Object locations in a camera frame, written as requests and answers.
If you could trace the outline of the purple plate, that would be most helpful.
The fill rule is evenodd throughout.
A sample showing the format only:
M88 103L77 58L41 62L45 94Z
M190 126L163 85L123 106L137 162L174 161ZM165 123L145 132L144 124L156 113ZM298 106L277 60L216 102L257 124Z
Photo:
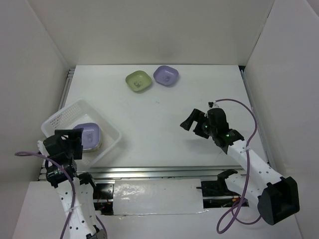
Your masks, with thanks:
M83 151L89 152L94 151L100 148L102 144L101 140L101 129L100 127L93 122L82 123L76 125L73 129L82 128L82 145Z
M179 72L170 66L159 66L153 73L154 80L166 87L173 86L179 77Z

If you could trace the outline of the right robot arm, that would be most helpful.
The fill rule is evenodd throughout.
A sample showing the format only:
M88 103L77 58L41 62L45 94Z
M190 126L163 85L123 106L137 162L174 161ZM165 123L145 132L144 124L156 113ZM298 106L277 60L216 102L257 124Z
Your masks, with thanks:
M194 122L197 123L193 130L196 135L211 137L225 154L246 171L246 176L241 176L235 169L218 174L217 190L220 194L245 191L244 198L257 207L261 218L270 225L300 210L297 182L275 171L247 146L244 137L229 127L223 109L212 108L206 113L194 109L180 127L189 131Z

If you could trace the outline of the green plate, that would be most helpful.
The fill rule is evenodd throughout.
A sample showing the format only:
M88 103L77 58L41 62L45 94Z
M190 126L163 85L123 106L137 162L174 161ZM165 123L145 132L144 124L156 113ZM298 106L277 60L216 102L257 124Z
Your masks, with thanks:
M153 82L146 72L140 70L129 74L125 81L129 88L136 93L146 90Z

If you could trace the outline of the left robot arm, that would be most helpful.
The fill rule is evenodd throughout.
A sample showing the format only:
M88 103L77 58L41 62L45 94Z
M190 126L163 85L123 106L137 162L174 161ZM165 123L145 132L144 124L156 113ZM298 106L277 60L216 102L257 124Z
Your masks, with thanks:
M98 185L88 172L78 174L76 161L82 158L83 129L56 130L44 140L46 180L56 190L65 211L61 237L105 239L107 232L95 213L93 198Z

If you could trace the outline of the purple plate back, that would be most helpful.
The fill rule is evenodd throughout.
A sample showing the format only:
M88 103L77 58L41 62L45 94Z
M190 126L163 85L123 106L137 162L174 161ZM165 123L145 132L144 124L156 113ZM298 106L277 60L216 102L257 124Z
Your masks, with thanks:
M179 72L170 66L159 66L153 73L154 80L166 87L173 86L179 77Z

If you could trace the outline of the white plastic bin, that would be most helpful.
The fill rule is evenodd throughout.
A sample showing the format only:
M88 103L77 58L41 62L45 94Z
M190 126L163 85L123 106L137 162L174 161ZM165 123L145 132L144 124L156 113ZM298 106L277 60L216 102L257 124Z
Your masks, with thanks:
M93 151L84 152L77 163L79 171L87 171L109 153L120 141L119 129L96 107L85 99L78 99L53 114L41 126L46 137L50 137L58 129L73 129L84 123L95 123L100 128L101 146Z

